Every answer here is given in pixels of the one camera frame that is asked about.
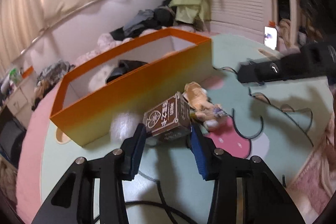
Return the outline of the beige anime figurine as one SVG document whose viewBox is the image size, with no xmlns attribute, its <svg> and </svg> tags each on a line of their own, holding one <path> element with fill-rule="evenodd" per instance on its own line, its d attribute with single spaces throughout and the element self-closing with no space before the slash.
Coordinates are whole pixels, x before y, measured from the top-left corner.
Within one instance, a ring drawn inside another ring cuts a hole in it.
<svg viewBox="0 0 336 224">
<path fill-rule="evenodd" d="M 185 84 L 183 97 L 192 110 L 191 117 L 200 122 L 206 130 L 217 130 L 226 123 L 227 112 L 220 104 L 212 103 L 207 91 L 198 83 Z"/>
</svg>

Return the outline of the brown card box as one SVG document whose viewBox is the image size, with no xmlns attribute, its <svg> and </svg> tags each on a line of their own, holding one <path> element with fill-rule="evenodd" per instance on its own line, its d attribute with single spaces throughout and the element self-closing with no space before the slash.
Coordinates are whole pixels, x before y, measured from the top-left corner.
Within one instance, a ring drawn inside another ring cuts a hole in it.
<svg viewBox="0 0 336 224">
<path fill-rule="evenodd" d="M 146 144 L 159 145 L 189 135 L 190 106 L 181 92 L 148 110 L 143 116 L 146 126 Z"/>
</svg>

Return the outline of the grey fluffy pompom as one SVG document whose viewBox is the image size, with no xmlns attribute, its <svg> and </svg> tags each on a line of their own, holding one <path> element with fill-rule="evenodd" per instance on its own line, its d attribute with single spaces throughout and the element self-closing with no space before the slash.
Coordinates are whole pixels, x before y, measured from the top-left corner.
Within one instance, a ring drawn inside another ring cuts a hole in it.
<svg viewBox="0 0 336 224">
<path fill-rule="evenodd" d="M 88 91 L 90 93 L 102 88 L 106 84 L 106 79 L 109 77 L 116 65 L 104 65 L 91 78 L 88 83 Z"/>
</svg>

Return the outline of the orange cardboard box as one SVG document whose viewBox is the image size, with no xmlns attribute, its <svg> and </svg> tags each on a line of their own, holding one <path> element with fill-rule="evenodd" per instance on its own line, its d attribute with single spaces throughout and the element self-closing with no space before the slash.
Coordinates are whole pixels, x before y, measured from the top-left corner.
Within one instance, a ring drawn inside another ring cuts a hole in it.
<svg viewBox="0 0 336 224">
<path fill-rule="evenodd" d="M 141 61 L 96 91 L 90 79 L 120 60 Z M 200 83 L 213 70 L 212 41 L 199 34 L 166 28 L 108 50 L 67 73 L 51 110 L 51 121 L 79 146 L 106 135 L 123 115 L 143 115 L 187 83 Z"/>
</svg>

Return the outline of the black satin lace cloth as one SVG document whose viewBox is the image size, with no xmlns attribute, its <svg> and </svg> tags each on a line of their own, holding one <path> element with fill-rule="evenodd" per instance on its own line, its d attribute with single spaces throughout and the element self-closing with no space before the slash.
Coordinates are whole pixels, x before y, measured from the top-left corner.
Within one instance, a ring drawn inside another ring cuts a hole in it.
<svg viewBox="0 0 336 224">
<path fill-rule="evenodd" d="M 137 61 L 137 60 L 119 60 L 118 65 L 114 68 L 111 73 L 108 74 L 105 83 L 108 84 L 113 80 L 146 65 L 147 62 Z"/>
</svg>

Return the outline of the smartphone with lit screen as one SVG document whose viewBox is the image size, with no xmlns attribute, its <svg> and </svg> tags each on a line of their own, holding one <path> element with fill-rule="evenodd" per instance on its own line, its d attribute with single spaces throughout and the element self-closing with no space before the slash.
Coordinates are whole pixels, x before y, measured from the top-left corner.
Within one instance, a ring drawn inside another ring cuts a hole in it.
<svg viewBox="0 0 336 224">
<path fill-rule="evenodd" d="M 264 46 L 275 50 L 277 48 L 277 30 L 274 27 L 264 27 Z"/>
</svg>

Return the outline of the clear plastic wrapper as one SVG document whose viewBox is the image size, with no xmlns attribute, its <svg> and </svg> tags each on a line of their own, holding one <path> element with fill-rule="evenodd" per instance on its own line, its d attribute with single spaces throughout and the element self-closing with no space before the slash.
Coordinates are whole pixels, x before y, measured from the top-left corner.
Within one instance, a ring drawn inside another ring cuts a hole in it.
<svg viewBox="0 0 336 224">
<path fill-rule="evenodd" d="M 120 113 L 110 124 L 110 139 L 112 142 L 122 143 L 125 139 L 134 135 L 138 124 L 142 122 L 139 114 Z"/>
</svg>

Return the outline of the white desk with drawers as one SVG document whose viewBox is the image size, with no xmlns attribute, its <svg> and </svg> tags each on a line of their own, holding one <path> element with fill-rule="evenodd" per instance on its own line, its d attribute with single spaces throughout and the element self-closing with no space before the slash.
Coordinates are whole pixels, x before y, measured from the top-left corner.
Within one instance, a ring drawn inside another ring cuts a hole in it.
<svg viewBox="0 0 336 224">
<path fill-rule="evenodd" d="M 11 114 L 25 127 L 28 128 L 33 111 L 31 110 L 34 104 L 34 88 L 37 83 L 36 74 L 33 73 L 23 79 L 18 86 L 11 85 L 9 76 L 6 76 L 2 86 L 1 92 L 11 91 L 10 95 L 5 99 L 4 106 L 6 106 Z"/>
</svg>

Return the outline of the patterned grey clothes heap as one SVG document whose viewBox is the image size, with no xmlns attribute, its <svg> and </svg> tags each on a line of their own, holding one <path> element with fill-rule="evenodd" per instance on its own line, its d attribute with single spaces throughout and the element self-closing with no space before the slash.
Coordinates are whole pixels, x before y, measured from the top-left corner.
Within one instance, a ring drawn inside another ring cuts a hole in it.
<svg viewBox="0 0 336 224">
<path fill-rule="evenodd" d="M 75 65 L 63 60 L 58 60 L 56 63 L 44 68 L 37 77 L 31 110 L 35 111 L 39 102 L 74 68 Z"/>
</svg>

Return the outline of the green lidded container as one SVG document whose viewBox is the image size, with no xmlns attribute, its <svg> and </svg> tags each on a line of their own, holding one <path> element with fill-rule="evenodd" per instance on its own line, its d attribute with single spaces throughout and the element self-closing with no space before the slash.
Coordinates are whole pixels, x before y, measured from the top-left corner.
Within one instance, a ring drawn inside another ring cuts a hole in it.
<svg viewBox="0 0 336 224">
<path fill-rule="evenodd" d="M 11 69 L 9 73 L 9 79 L 15 84 L 19 85 L 21 81 L 23 80 L 23 77 L 21 75 L 21 71 L 18 68 Z"/>
</svg>

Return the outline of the dark clothes pile on bed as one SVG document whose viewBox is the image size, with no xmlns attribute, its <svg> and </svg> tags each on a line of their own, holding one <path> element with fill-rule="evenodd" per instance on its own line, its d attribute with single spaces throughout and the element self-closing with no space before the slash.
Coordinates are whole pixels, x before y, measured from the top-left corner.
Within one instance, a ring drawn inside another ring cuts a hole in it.
<svg viewBox="0 0 336 224">
<path fill-rule="evenodd" d="M 169 7 L 171 1 L 164 0 L 160 6 L 153 10 L 139 10 L 131 21 L 110 32 L 110 35 L 114 40 L 122 41 L 126 38 L 137 38 L 148 29 L 160 30 L 163 27 L 173 26 L 177 8 Z"/>
</svg>

